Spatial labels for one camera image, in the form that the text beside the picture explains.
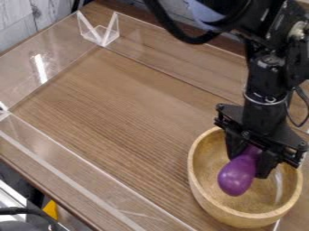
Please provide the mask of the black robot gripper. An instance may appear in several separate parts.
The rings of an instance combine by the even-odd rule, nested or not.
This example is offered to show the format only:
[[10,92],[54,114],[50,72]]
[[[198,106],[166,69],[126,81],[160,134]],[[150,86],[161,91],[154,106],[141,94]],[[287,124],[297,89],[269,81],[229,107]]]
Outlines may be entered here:
[[239,157],[249,145],[261,149],[256,177],[267,179],[281,163],[299,168],[309,145],[292,130],[292,95],[260,97],[244,94],[244,105],[218,104],[216,125],[224,130],[229,159]]

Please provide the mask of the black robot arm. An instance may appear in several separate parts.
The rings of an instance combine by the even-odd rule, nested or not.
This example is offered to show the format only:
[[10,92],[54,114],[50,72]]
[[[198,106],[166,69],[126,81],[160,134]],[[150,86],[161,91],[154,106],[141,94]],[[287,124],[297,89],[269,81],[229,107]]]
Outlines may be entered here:
[[304,100],[309,121],[309,96],[301,88],[309,80],[309,11],[296,0],[189,0],[194,20],[205,29],[205,34],[190,36],[160,0],[144,2],[182,42],[204,44],[224,32],[244,39],[249,70],[244,104],[217,105],[216,125],[225,131],[229,158],[255,145],[263,150],[257,178],[265,179],[284,162],[297,168],[309,146],[291,129],[303,126],[291,117],[291,101],[295,95]]

